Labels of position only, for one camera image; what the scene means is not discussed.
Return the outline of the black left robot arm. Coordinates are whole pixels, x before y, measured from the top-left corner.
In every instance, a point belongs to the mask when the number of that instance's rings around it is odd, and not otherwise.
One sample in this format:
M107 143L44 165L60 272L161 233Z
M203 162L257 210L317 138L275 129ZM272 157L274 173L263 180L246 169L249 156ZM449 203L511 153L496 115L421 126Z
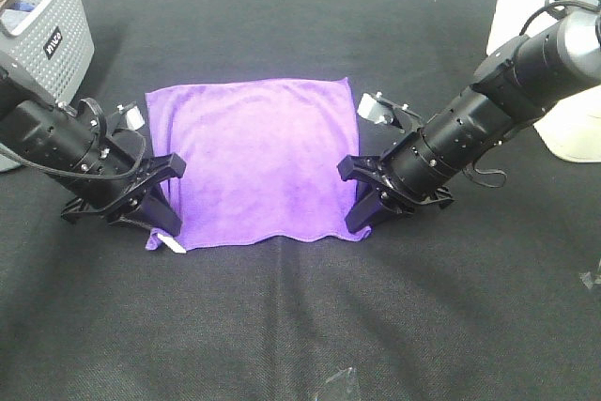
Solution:
M111 225L158 228L176 236L182 221L161 184L181 178L176 153L149 157L148 141L126 126L130 103L106 115L91 98L75 106L41 94L17 63L1 60L1 153L52 178L73 194L61 216L71 224L101 217Z

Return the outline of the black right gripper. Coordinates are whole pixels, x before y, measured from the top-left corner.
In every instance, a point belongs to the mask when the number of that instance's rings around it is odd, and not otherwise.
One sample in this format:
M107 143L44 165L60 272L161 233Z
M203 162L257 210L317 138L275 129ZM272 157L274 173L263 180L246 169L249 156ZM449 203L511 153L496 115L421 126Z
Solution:
M337 171L343 181L361 182L357 187L356 201L345 218L351 233L390 219L410 217L417 208L436 206L445 209L455 201L445 186L415 194L377 156L346 155L337 164Z

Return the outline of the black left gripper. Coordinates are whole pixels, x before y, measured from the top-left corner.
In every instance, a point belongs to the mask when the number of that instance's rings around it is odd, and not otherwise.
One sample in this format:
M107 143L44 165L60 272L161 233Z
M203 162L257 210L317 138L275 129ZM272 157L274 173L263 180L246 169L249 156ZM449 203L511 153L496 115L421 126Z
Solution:
M92 167L93 179L62 177L60 183L74 194L61 211L71 224L99 217L110 225L134 226L147 231L160 229L168 235L180 233L182 221L158 186L170 178L182 178L185 161L177 154L142 160L133 175L118 178L120 161Z

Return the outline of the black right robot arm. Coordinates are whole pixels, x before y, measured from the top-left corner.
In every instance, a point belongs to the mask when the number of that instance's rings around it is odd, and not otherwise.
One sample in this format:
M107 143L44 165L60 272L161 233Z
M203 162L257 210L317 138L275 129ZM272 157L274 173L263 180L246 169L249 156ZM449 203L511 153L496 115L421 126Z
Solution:
M489 55L470 84L428 121L379 94L362 95L358 113L396 127L400 138L379 156L345 156L342 180L358 183L345 218L349 232L410 216L419 207L447 208L446 184L458 173L483 185L502 170L476 169L490 149L544 117L561 100L600 84L600 13L563 1L566 13L530 37L510 39Z

